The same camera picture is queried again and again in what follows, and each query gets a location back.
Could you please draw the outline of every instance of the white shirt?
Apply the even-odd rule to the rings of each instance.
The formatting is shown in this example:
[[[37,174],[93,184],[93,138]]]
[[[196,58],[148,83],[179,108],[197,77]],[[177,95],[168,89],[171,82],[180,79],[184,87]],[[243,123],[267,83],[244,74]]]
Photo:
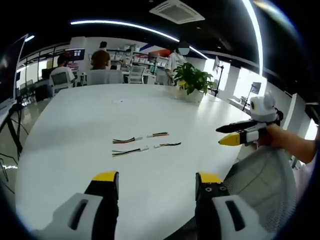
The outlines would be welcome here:
[[[66,77],[68,78],[69,83],[71,83],[71,80],[75,79],[75,75],[73,74],[72,70],[70,69],[70,67],[67,66],[58,66],[55,70],[51,72],[50,77],[51,75],[59,73],[66,73]]]
[[[296,186],[296,201],[298,202],[302,195],[304,194],[309,180],[311,178],[312,172],[315,168],[317,153],[315,154],[313,160],[308,164],[303,165],[297,171],[293,171],[295,186]]]
[[[177,74],[176,72],[174,72],[175,68],[177,68],[179,65],[183,65],[186,62],[187,60],[184,56],[179,53],[173,52],[168,58],[165,69],[171,70],[172,76],[174,77]]]

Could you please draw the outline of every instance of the black ceiling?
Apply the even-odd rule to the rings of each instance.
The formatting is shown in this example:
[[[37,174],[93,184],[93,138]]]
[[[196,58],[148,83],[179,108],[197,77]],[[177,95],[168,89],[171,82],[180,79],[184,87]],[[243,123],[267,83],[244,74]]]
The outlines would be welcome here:
[[[125,26],[69,24],[72,20],[120,20],[184,39],[199,50],[222,52],[259,63],[255,32],[241,0],[182,1],[198,11],[205,20],[177,25],[149,13],[151,8],[164,0],[90,1],[85,4],[53,1],[19,5],[8,2],[11,7],[7,6],[6,15],[0,16],[1,22],[5,23],[1,31],[5,37],[0,39],[0,48],[26,33],[34,34],[35,38],[25,45],[24,55],[52,44],[68,42],[76,36],[133,39],[164,48],[172,44],[164,37]],[[299,47],[278,22],[253,4],[262,35],[264,66],[280,76],[280,79],[268,77],[268,80],[291,94],[298,92],[307,102],[317,102],[312,84],[312,61],[307,58],[317,60],[313,49],[308,51],[308,47],[317,46],[313,31],[310,30],[316,20],[314,7],[298,0],[273,2],[294,22],[304,37],[304,45]]]

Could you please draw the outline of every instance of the potted plant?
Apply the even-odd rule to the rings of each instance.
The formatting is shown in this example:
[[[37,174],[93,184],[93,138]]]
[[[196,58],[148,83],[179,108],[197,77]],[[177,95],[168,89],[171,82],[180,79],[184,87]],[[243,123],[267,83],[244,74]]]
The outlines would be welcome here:
[[[208,88],[217,87],[215,82],[208,81],[212,75],[195,68],[191,63],[184,63],[173,70],[176,72],[174,82],[185,92],[184,99],[189,102],[199,103]]]

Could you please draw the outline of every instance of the plant pot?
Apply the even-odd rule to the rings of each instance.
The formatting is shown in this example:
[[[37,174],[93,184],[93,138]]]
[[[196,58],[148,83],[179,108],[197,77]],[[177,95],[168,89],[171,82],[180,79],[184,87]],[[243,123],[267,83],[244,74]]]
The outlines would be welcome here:
[[[189,103],[197,103],[198,104],[201,102],[202,98],[204,97],[204,94],[202,92],[199,92],[197,89],[195,89],[189,95],[187,94],[187,90],[182,90],[182,91],[184,91],[183,99]]]

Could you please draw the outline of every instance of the human hand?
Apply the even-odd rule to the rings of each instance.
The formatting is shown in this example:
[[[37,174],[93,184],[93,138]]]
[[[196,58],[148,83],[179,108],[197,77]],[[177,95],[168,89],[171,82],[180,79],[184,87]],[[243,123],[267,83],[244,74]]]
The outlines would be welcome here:
[[[266,131],[266,134],[259,137],[258,145],[270,145],[274,148],[283,148],[288,132],[276,124],[266,126]]]

